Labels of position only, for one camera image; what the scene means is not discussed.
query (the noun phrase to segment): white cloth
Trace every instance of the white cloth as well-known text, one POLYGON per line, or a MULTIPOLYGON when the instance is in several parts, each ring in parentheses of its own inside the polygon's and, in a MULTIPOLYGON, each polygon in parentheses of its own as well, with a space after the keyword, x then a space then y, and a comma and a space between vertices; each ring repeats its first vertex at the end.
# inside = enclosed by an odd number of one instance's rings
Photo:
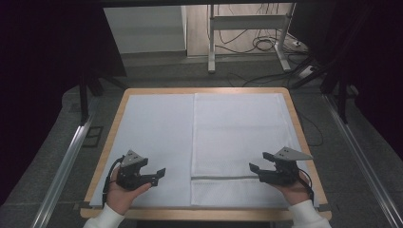
MULTIPOLYGON (((196 94, 194 106, 191 204, 288 207, 249 168, 275 170, 262 152, 301 150, 282 94, 196 94)), ((307 171, 305 162, 298 165, 307 171)))
MULTIPOLYGON (((294 228, 331 227, 329 221, 317 213, 310 200, 290 206, 288 210, 293 214, 294 228)), ((101 214, 97 218, 90 218, 84 228, 117 228, 124 218, 106 204, 101 214)))
POLYGON ((84 228, 117 228, 125 219, 113 211, 107 204, 97 218, 90 218, 86 221, 84 228))
POLYGON ((165 176, 136 206, 182 207, 190 205, 193 94, 130 96, 114 139, 104 172, 90 206, 102 205, 102 191, 110 166, 129 149, 148 158, 142 175, 166 168, 165 176))
POLYGON ((310 200, 291 206, 288 210, 293 214, 294 228, 331 227, 329 221, 317 213, 310 200))

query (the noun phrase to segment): wall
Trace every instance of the wall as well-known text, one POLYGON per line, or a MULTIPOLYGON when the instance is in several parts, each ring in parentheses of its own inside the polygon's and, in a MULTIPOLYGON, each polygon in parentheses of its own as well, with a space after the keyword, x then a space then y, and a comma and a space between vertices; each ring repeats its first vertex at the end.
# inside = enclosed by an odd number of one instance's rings
POLYGON ((120 53, 186 50, 184 7, 104 11, 120 53))

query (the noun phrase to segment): metal post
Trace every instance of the metal post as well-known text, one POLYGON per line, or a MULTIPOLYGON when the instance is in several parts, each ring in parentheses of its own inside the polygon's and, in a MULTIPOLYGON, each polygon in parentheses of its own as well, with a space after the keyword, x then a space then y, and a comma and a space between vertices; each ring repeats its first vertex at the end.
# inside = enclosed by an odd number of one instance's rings
POLYGON ((208 72, 216 72, 216 46, 214 45, 214 5, 210 5, 210 49, 208 52, 208 72))

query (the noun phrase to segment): black curtain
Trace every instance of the black curtain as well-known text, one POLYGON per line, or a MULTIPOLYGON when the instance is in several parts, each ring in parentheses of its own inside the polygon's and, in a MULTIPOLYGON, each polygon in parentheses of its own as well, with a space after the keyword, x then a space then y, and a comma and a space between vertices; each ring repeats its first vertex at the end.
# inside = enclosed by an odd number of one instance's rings
POLYGON ((80 75, 95 68, 125 76, 125 69, 100 7, 2 1, 0 23, 4 203, 54 125, 63 94, 79 84, 80 75))
POLYGON ((402 3, 376 2, 348 56, 356 106, 403 159, 402 3))

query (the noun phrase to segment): gray floor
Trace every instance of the gray floor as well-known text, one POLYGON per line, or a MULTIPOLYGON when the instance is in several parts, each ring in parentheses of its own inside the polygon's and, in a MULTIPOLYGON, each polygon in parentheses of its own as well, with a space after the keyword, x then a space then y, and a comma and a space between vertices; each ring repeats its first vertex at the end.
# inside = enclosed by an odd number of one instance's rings
MULTIPOLYGON (((131 87, 229 87, 245 80, 281 73, 274 55, 219 57, 216 73, 208 74, 206 58, 186 58, 182 53, 123 56, 127 77, 119 78, 131 87)), ((268 77, 246 86, 287 86, 297 77, 268 77)), ((99 97, 91 126, 103 128, 96 143, 86 139, 68 176, 48 227, 82 227, 80 206, 102 152, 123 91, 101 80, 105 93, 99 97)), ((317 172, 330 203, 333 227, 391 227, 375 194, 362 174, 352 151, 342 137, 318 87, 321 79, 290 90, 305 137, 315 158, 317 172)), ((352 129, 369 163, 391 195, 399 211, 403 207, 402 160, 360 114, 354 99, 347 103, 348 126, 352 129)), ((52 179, 64 158, 80 122, 79 93, 74 87, 63 98, 63 109, 48 138, 24 177, 0 208, 0 227, 30 227, 52 179)), ((259 222, 167 222, 125 220, 120 227, 269 227, 259 222)), ((278 222, 276 227, 291 227, 278 222)))

